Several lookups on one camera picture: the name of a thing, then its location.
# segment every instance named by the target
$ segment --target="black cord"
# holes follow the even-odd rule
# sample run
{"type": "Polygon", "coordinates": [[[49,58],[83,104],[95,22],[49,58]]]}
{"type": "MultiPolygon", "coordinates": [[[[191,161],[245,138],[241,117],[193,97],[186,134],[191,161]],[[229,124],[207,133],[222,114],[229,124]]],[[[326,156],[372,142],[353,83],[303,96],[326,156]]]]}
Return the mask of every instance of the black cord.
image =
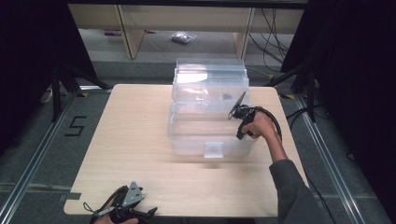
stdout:
{"type": "Polygon", "coordinates": [[[317,192],[323,206],[326,208],[327,212],[329,213],[330,218],[332,219],[332,223],[335,224],[335,219],[334,216],[332,215],[332,211],[330,210],[329,206],[327,205],[326,201],[324,201],[321,193],[319,192],[319,190],[317,189],[317,187],[315,186],[314,182],[311,180],[311,178],[309,178],[309,175],[306,173],[306,170],[304,169],[304,173],[306,176],[306,179],[308,179],[309,183],[312,185],[312,188],[314,188],[314,190],[317,192]]]}
{"type": "Polygon", "coordinates": [[[279,41],[279,39],[277,38],[277,32],[276,32],[276,9],[273,8],[273,23],[272,23],[272,25],[270,24],[270,22],[268,21],[267,17],[265,16],[265,13],[264,13],[263,9],[262,9],[262,15],[264,16],[265,21],[267,22],[267,25],[268,25],[268,27],[270,28],[270,34],[269,34],[269,36],[268,36],[268,39],[265,39],[263,35],[262,35],[262,37],[267,41],[267,43],[270,43],[270,37],[271,37],[271,35],[274,36],[274,38],[275,38],[275,40],[276,40],[276,43],[277,43],[277,46],[274,45],[274,44],[272,44],[272,43],[270,43],[270,44],[271,44],[272,46],[274,46],[274,47],[276,47],[276,48],[279,49],[280,56],[281,56],[282,59],[283,59],[283,58],[284,58],[283,56],[286,56],[286,53],[284,52],[284,50],[289,50],[289,49],[288,49],[285,45],[283,45],[283,44],[279,41]]]}
{"type": "Polygon", "coordinates": [[[262,71],[260,71],[260,70],[258,70],[258,69],[255,69],[255,68],[249,68],[249,67],[246,67],[246,69],[247,69],[247,70],[256,71],[256,72],[258,72],[258,73],[260,73],[260,74],[262,74],[262,75],[264,75],[264,76],[267,76],[267,77],[269,77],[269,75],[265,74],[264,72],[262,72],[262,71]]]}
{"type": "Polygon", "coordinates": [[[282,60],[280,60],[279,58],[277,58],[275,56],[275,54],[271,53],[270,51],[268,51],[266,48],[263,48],[259,43],[256,42],[256,40],[253,38],[253,36],[251,36],[251,34],[249,34],[251,40],[253,41],[253,43],[256,45],[256,47],[261,50],[262,52],[268,54],[269,56],[271,56],[272,58],[274,58],[275,60],[277,60],[279,63],[283,63],[282,60]]]}
{"type": "Polygon", "coordinates": [[[291,121],[290,129],[292,129],[294,121],[296,121],[297,118],[300,117],[300,115],[302,115],[305,111],[306,111],[306,109],[305,109],[305,110],[302,110],[302,111],[299,111],[299,112],[297,113],[297,115],[296,115],[296,116],[293,118],[293,120],[291,121]]]}

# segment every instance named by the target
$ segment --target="sleeve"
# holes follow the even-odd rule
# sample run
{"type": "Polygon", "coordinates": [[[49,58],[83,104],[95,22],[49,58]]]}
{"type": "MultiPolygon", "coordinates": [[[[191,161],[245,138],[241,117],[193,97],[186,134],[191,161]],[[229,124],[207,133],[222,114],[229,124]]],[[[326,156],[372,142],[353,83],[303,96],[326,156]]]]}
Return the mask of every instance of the sleeve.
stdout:
{"type": "Polygon", "coordinates": [[[279,223],[323,223],[323,216],[311,190],[290,160],[270,166],[278,198],[279,223]]]}

